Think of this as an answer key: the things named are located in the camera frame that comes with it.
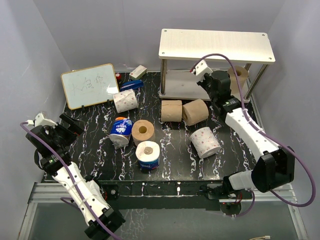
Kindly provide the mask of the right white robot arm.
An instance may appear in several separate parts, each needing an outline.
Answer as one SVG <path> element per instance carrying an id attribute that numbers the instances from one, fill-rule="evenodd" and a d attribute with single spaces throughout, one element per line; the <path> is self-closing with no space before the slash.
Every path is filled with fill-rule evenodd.
<path id="1" fill-rule="evenodd" d="M 264 130 L 248 115 L 239 99 L 231 94 L 231 80 L 226 71 L 205 73 L 197 84 L 208 94 L 211 104 L 225 124 L 232 128 L 251 150 L 256 164 L 252 170 L 240 171 L 223 178 L 212 193 L 233 199 L 241 190 L 269 192 L 294 180 L 295 157 L 264 136 Z"/>

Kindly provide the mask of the brown roll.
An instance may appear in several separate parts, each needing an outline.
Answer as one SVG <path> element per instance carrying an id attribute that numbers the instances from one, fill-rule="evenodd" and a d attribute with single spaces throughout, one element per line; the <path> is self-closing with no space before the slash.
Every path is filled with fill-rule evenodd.
<path id="1" fill-rule="evenodd" d="M 207 120 L 209 110 L 202 99 L 196 99 L 182 106 L 182 118 L 187 126 Z"/>
<path id="2" fill-rule="evenodd" d="M 182 101 L 162 100 L 161 101 L 161 121 L 181 122 L 182 121 Z"/>
<path id="3" fill-rule="evenodd" d="M 241 67 L 241 66 L 238 66 L 238 65 L 235 66 L 235 70 L 236 70 L 236 73 L 238 75 L 240 89 L 243 90 L 243 87 L 244 87 L 244 85 L 245 85 L 245 83 L 247 81 L 249 73 L 244 67 Z M 239 88 L 238 88 L 236 76 L 234 74 L 233 69 L 230 67 L 228 69 L 227 73 L 229 74 L 229 77 L 230 77 L 231 94 L 234 97 L 236 97 L 237 99 L 241 100 L 240 91 L 239 91 Z"/>
<path id="4" fill-rule="evenodd" d="M 138 120 L 133 124 L 131 135 L 136 146 L 144 141 L 154 142 L 156 140 L 155 127 L 148 120 Z"/>

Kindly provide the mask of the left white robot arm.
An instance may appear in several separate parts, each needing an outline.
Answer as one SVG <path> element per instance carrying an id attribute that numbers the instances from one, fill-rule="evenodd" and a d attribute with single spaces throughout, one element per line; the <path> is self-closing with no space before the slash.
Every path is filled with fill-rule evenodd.
<path id="1" fill-rule="evenodd" d="M 34 162 L 39 169 L 62 185 L 82 213 L 91 240 L 106 240 L 125 222 L 122 214 L 113 209 L 103 197 L 103 187 L 93 178 L 84 178 L 72 160 L 69 146 L 84 132 L 84 123 L 61 114 L 67 127 L 48 119 L 39 112 L 34 119 L 20 123 L 26 138 L 35 146 Z"/>

